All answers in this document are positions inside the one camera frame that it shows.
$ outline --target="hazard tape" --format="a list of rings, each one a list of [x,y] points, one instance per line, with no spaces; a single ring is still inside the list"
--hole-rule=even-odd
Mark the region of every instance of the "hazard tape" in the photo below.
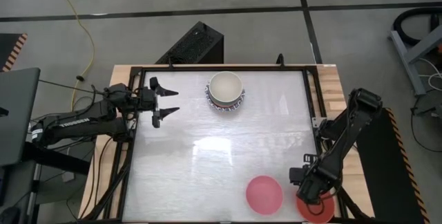
[[[388,112],[388,116],[390,117],[390,121],[393,124],[393,130],[396,134],[396,139],[398,141],[399,149],[401,149],[403,162],[405,163],[405,168],[408,172],[408,177],[410,178],[411,185],[414,189],[414,195],[416,196],[417,204],[419,205],[419,208],[421,209],[421,214],[423,217],[423,222],[425,224],[430,224],[430,220],[428,218],[427,210],[425,209],[425,204],[423,203],[421,192],[419,191],[419,187],[417,186],[416,179],[414,178],[412,166],[408,160],[407,152],[405,151],[405,147],[403,146],[402,138],[399,133],[399,128],[396,123],[396,119],[394,118],[393,111],[391,109],[385,109]]]
[[[11,53],[9,54],[8,60],[6,61],[5,65],[2,68],[3,72],[8,72],[12,69],[12,65],[14,65],[15,61],[17,60],[19,53],[23,48],[23,45],[25,44],[27,38],[28,35],[25,33],[22,34],[19,37],[19,39],[15,42],[14,48],[12,49]]]

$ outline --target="white table surface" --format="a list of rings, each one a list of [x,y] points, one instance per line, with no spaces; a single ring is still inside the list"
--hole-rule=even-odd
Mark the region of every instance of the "white table surface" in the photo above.
[[[302,73],[236,71],[246,91],[241,107],[219,112],[204,87],[215,72],[152,72],[167,89],[160,108],[181,109],[151,125],[139,118],[124,221],[302,221],[289,168],[315,153]],[[249,181],[274,177],[282,186],[279,211],[261,216],[245,198]]]

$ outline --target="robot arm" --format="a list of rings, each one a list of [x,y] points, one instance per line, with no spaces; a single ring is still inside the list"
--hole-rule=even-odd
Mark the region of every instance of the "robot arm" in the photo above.
[[[160,120],[178,110],[158,109],[157,95],[172,96],[177,92],[166,90],[158,84],[156,77],[150,79],[150,89],[143,87],[130,91],[124,84],[105,88],[103,100],[92,103],[85,109],[70,113],[50,115],[38,121],[31,128],[32,142],[46,147],[64,138],[76,138],[106,134],[116,142],[132,140],[126,120],[128,115],[140,111],[152,111],[152,124],[160,127]]]
[[[353,90],[347,109],[335,120],[323,120],[316,139],[334,140],[329,151],[320,156],[305,155],[302,168],[290,168],[290,183],[298,185],[297,196],[306,204],[320,204],[320,195],[342,183],[343,160],[361,130],[376,118],[382,109],[381,97],[364,89]]]

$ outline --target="white bowl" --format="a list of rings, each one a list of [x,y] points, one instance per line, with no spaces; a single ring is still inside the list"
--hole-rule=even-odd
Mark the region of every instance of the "white bowl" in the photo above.
[[[215,74],[209,82],[209,97],[220,107],[233,106],[242,93],[242,81],[232,72],[223,71]]]

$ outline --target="concrete floor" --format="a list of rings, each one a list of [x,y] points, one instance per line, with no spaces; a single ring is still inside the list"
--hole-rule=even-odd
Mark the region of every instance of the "concrete floor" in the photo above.
[[[164,10],[201,10],[216,8],[251,8],[301,6],[301,0],[71,0],[79,14],[154,12]],[[342,6],[378,3],[422,3],[441,0],[307,0],[309,6]],[[71,15],[64,0],[0,0],[1,17]],[[337,64],[347,94],[364,87],[382,96],[384,105],[396,114],[414,175],[421,188],[430,220],[442,223],[439,203],[442,197],[442,156],[426,151],[415,143],[410,130],[410,107],[414,103],[412,87],[388,30],[401,9],[333,10],[310,12],[320,54],[326,64]],[[196,15],[174,17],[140,17],[84,20],[96,44],[96,60],[83,85],[108,86],[114,64],[152,64],[164,54],[193,24],[203,21],[225,35],[225,62],[274,63],[283,53],[288,63],[315,62],[302,11]],[[405,23],[406,31],[415,37],[427,32],[428,19],[420,17]],[[76,21],[16,21],[0,23],[0,32],[26,32],[28,40],[14,69],[37,66],[41,78],[73,85],[75,76],[87,65],[91,47]],[[440,99],[442,94],[422,101],[422,106]],[[33,116],[67,111],[71,91],[40,84]],[[433,149],[442,149],[439,121],[430,117],[416,118],[416,135]],[[90,149],[78,147],[72,153],[80,156]],[[57,173],[44,168],[42,178]],[[84,178],[64,184],[61,179],[51,185],[74,192]],[[54,193],[42,197],[39,223],[71,221],[66,209],[66,196]],[[70,202],[78,212],[81,189]]]

